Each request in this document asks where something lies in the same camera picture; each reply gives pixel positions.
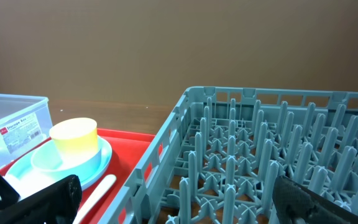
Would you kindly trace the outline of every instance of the light blue plate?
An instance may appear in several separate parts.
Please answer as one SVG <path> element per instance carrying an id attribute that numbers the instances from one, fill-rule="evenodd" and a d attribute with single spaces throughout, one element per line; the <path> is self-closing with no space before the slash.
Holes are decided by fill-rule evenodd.
<path id="1" fill-rule="evenodd" d="M 81 182 L 82 190 L 85 190 L 90 185 L 94 184 L 104 174 L 112 157 L 110 143 L 101 137 L 99 138 L 101 139 L 102 147 L 101 163 L 99 169 L 91 177 Z M 15 162 L 15 164 L 13 164 L 13 166 L 6 173 L 6 175 L 13 175 L 21 182 L 21 185 L 24 186 L 27 195 L 36 193 L 37 191 L 42 190 L 55 182 L 55 180 L 51 177 L 41 174 L 32 168 L 31 156 L 34 151 L 35 150 L 29 152 Z"/>

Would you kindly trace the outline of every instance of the table surface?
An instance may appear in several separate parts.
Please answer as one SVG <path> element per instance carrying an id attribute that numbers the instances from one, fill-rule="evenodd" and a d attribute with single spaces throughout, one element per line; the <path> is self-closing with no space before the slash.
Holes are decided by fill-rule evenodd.
<path id="1" fill-rule="evenodd" d="M 172 106 L 135 105 L 103 101 L 50 100 L 53 124 L 70 118 L 86 117 L 98 128 L 156 134 L 172 111 Z"/>

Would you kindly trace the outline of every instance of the brown wall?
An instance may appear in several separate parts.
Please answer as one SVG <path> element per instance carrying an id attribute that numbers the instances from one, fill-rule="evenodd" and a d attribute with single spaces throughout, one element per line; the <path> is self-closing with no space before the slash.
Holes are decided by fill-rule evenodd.
<path id="1" fill-rule="evenodd" d="M 358 1 L 0 0 L 2 93 L 173 105 L 192 85 L 358 91 Z"/>

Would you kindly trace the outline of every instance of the storage box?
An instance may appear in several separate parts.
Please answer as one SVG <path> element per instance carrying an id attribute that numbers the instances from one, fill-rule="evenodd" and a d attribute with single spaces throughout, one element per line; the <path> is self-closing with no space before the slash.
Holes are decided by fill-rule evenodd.
<path id="1" fill-rule="evenodd" d="M 0 94 L 0 168 L 49 137 L 48 98 Z"/>

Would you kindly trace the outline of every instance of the plastic dish rack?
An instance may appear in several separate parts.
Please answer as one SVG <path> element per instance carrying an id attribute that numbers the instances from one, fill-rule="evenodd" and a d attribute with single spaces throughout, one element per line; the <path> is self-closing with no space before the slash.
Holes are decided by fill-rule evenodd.
<path id="1" fill-rule="evenodd" d="M 278 175 L 358 215 L 358 93 L 187 89 L 100 222 L 278 223 Z"/>

